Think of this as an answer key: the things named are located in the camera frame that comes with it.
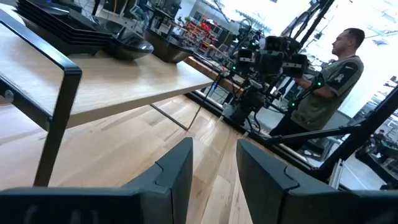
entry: hardwood floorboard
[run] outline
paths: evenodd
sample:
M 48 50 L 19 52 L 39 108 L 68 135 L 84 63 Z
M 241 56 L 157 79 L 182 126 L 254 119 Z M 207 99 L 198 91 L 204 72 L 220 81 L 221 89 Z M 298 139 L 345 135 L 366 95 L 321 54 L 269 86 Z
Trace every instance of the hardwood floorboard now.
M 187 126 L 199 108 L 184 96 L 156 105 Z M 30 186 L 47 133 L 12 105 L 0 112 L 0 189 Z M 50 186 L 122 186 L 185 137 L 194 148 L 187 223 L 252 223 L 236 165 L 242 134 L 204 109 L 189 131 L 150 106 L 68 129 Z

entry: light wood tabletop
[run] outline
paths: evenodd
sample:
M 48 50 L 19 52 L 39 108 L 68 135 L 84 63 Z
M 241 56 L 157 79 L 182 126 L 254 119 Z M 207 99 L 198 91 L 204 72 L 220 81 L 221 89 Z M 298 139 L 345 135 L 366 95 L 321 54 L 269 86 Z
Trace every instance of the light wood tabletop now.
M 105 53 L 72 55 L 83 71 L 68 127 L 209 86 L 208 77 L 182 62 L 155 56 L 123 62 Z M 8 28 L 0 25 L 0 78 L 52 114 L 63 72 Z

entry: short hair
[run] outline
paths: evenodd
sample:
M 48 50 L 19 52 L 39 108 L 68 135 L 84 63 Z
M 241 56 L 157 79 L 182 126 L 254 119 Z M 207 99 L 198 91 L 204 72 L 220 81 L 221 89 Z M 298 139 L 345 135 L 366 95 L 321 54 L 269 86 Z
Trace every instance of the short hair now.
M 356 48 L 361 46 L 363 40 L 365 39 L 365 32 L 363 32 L 363 30 L 358 28 L 348 28 L 344 31 L 348 31 L 348 35 L 355 39 Z

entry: short sleeve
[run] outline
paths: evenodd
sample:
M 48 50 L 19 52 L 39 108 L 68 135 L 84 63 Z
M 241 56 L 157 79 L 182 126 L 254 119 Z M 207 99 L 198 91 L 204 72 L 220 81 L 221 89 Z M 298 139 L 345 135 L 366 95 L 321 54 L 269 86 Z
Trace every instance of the short sleeve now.
M 337 96 L 351 88 L 360 78 L 362 68 L 355 62 L 346 62 L 333 72 L 325 82 L 325 85 Z

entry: olive green t-shirt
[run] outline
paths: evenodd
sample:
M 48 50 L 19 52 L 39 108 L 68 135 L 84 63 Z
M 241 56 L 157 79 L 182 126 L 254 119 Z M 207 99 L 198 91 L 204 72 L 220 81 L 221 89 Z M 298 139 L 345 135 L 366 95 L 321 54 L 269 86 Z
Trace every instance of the olive green t-shirt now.
M 292 113 L 291 119 L 309 131 L 321 130 L 348 96 L 362 72 L 363 63 L 356 55 L 325 67 L 320 75 L 335 96 L 324 99 L 309 94 Z

